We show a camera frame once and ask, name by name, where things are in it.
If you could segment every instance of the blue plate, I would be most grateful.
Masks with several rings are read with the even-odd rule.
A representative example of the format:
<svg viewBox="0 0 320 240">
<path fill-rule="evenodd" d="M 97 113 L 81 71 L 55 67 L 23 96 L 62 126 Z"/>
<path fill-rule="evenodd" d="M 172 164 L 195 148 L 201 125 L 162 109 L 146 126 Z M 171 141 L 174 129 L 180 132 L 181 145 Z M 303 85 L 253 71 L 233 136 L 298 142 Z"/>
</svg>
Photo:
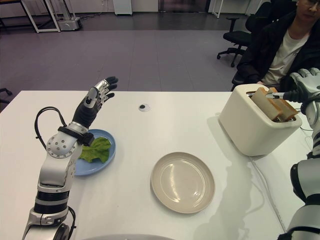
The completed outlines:
<svg viewBox="0 0 320 240">
<path fill-rule="evenodd" d="M 100 171 L 101 169 L 105 168 L 112 161 L 112 159 L 114 159 L 116 154 L 116 142 L 114 137 L 109 132 L 99 129 L 90 129 L 88 132 L 92 133 L 95 139 L 103 137 L 110 141 L 111 146 L 109 148 L 109 158 L 105 163 L 102 163 L 100 159 L 94 159 L 92 162 L 87 162 L 79 158 L 75 162 L 76 176 L 90 175 Z"/>
</svg>

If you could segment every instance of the white plate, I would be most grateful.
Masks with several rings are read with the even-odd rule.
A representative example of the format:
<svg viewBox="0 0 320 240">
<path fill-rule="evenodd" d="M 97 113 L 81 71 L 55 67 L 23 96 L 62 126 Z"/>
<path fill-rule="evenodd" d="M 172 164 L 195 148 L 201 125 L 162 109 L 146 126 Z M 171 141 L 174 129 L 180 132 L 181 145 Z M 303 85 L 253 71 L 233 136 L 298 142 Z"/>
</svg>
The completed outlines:
<svg viewBox="0 0 320 240">
<path fill-rule="evenodd" d="M 215 193 L 215 181 L 207 165 L 184 152 L 165 155 L 155 164 L 151 186 L 160 202 L 182 214 L 203 210 Z"/>
</svg>

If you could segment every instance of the lettuce leaf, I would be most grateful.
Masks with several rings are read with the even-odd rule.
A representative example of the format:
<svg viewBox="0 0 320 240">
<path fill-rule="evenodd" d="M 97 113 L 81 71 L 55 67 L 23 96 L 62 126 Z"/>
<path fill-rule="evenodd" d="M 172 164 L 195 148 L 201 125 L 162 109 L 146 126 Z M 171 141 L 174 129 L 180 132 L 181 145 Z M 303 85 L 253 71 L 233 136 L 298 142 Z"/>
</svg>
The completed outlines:
<svg viewBox="0 0 320 240">
<path fill-rule="evenodd" d="M 111 146 L 110 141 L 104 137 L 96 138 L 91 146 L 83 146 L 80 159 L 92 163 L 94 159 L 100 159 L 102 163 L 105 163 L 109 158 L 109 148 Z"/>
</svg>

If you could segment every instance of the robotic arm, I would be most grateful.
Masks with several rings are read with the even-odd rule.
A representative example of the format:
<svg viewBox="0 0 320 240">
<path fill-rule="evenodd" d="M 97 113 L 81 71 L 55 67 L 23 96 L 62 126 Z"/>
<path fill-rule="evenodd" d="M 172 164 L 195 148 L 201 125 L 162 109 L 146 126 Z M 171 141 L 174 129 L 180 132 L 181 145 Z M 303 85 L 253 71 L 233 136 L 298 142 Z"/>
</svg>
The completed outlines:
<svg viewBox="0 0 320 240">
<path fill-rule="evenodd" d="M 301 112 L 306 115 L 313 129 L 313 149 L 290 171 L 294 193 L 305 203 L 294 214 L 287 233 L 278 240 L 320 240 L 320 70 L 301 69 L 292 73 L 296 90 L 270 93 L 267 98 L 285 99 L 302 103 Z"/>
<path fill-rule="evenodd" d="M 90 146 L 94 136 L 88 129 L 102 105 L 114 93 L 118 79 L 108 77 L 92 87 L 75 110 L 72 122 L 59 127 L 46 144 L 34 207 L 30 210 L 22 240 L 68 240 L 72 231 L 64 224 L 68 198 L 82 145 Z"/>
</svg>

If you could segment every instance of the office chair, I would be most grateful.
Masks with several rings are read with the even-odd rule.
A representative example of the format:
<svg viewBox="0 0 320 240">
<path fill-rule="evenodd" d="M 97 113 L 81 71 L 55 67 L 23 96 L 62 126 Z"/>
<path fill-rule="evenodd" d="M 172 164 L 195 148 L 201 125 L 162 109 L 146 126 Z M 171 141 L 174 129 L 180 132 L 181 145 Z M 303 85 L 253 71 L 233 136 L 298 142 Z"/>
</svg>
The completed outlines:
<svg viewBox="0 0 320 240">
<path fill-rule="evenodd" d="M 261 30 L 263 26 L 269 24 L 269 15 L 272 9 L 271 2 L 264 2 L 257 12 L 248 17 L 245 22 L 245 27 L 250 32 L 245 31 L 234 31 L 236 20 L 239 17 L 227 17 L 226 19 L 231 20 L 229 32 L 223 35 L 223 38 L 234 45 L 238 45 L 237 48 L 229 47 L 226 51 L 219 52 L 216 58 L 219 60 L 222 54 L 234 54 L 233 61 L 231 63 L 231 67 L 235 66 L 235 60 L 238 55 L 243 55 L 245 50 L 241 49 L 242 47 L 248 47 L 251 44 L 253 34 L 256 35 L 259 30 Z"/>
<path fill-rule="evenodd" d="M 6 88 L 0 88 L 0 93 L 2 93 L 2 92 L 6 92 L 6 94 L 8 94 L 8 96 L 12 95 L 12 92 L 9 91 L 9 90 L 6 89 Z M 2 100 L 2 99 L 0 98 L 0 103 L 2 103 L 2 104 L 9 104 L 10 101 Z"/>
<path fill-rule="evenodd" d="M 270 22 L 277 21 L 283 16 L 295 11 L 297 8 L 296 2 L 291 0 L 277 0 L 273 5 L 269 15 Z M 236 86 L 244 84 L 245 79 L 237 71 L 232 79 L 232 88 L 231 92 L 235 89 Z"/>
</svg>

